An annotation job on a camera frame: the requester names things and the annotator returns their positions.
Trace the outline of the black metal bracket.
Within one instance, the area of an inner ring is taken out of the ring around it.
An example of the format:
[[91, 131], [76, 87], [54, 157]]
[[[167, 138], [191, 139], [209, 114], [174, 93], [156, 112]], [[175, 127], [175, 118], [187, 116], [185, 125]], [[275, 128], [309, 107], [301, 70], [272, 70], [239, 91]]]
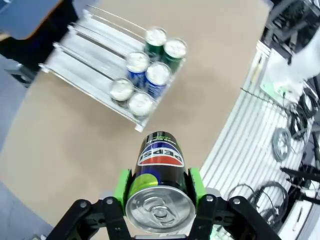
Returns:
[[301, 168], [300, 170], [293, 170], [286, 167], [281, 167], [280, 170], [291, 177], [297, 177], [320, 183], [320, 170], [312, 165], [306, 165], [305, 168]]

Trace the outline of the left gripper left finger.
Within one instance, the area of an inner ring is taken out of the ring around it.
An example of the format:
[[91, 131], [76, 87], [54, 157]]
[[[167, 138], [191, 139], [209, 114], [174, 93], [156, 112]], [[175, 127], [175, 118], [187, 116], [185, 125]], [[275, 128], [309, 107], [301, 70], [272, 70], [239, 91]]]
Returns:
[[112, 196], [96, 203], [76, 200], [46, 240], [90, 240], [101, 228], [107, 230], [109, 240], [133, 240], [124, 219], [132, 179], [132, 171], [123, 170]]

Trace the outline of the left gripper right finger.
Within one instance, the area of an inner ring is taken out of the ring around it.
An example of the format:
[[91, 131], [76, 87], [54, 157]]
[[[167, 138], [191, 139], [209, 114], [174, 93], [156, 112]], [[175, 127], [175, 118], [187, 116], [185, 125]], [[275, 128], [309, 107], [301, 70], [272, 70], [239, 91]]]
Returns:
[[210, 240], [214, 225], [223, 227], [234, 240], [281, 240], [243, 196], [224, 200], [207, 193], [198, 168], [189, 168], [189, 193], [196, 216], [187, 240]]

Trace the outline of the blue Pocari Sweat can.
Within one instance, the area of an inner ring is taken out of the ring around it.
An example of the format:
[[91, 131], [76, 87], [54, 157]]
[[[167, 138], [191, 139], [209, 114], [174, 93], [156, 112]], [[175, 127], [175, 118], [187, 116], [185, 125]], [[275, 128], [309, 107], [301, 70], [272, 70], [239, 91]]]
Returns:
[[152, 63], [145, 72], [147, 93], [154, 99], [159, 98], [170, 78], [171, 69], [165, 63]]
[[140, 89], [145, 87], [146, 71], [150, 65], [149, 56], [142, 51], [131, 52], [126, 57], [127, 78]]

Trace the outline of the green Sprite can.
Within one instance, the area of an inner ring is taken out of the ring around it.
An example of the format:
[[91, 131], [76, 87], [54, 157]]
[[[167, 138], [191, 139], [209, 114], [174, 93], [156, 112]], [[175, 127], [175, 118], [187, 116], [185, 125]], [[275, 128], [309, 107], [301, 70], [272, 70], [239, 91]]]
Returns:
[[163, 46], [162, 61], [174, 74], [187, 54], [187, 45], [179, 38], [169, 39]]
[[167, 41], [167, 34], [163, 28], [153, 27], [145, 32], [144, 52], [151, 62], [160, 61], [164, 53], [164, 44]]

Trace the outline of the black Pepsi can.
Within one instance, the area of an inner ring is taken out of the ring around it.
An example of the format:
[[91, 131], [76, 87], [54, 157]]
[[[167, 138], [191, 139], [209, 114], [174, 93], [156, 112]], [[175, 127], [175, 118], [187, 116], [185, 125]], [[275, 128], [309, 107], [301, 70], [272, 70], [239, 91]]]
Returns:
[[154, 102], [151, 97], [142, 92], [136, 92], [127, 102], [128, 110], [138, 121], [144, 120], [152, 111]]
[[109, 95], [113, 102], [122, 108], [127, 107], [128, 100], [134, 93], [134, 85], [126, 78], [115, 79], [109, 88]]

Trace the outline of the white slotted mounting platform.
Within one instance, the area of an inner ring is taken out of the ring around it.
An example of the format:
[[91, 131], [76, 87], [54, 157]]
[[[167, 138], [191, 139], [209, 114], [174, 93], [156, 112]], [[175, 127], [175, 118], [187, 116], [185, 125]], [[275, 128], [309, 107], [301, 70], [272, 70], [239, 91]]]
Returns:
[[281, 168], [296, 170], [311, 134], [320, 134], [320, 122], [310, 119], [307, 129], [301, 131], [304, 138], [291, 141], [286, 160], [275, 160], [272, 135], [275, 129], [289, 124], [285, 112], [289, 98], [285, 96], [275, 102], [260, 85], [270, 72], [270, 64], [279, 57], [262, 42], [256, 44], [256, 53], [239, 97], [200, 169], [204, 186], [218, 190], [226, 200], [234, 196], [249, 197], [267, 182], [277, 182], [288, 189], [288, 176]]

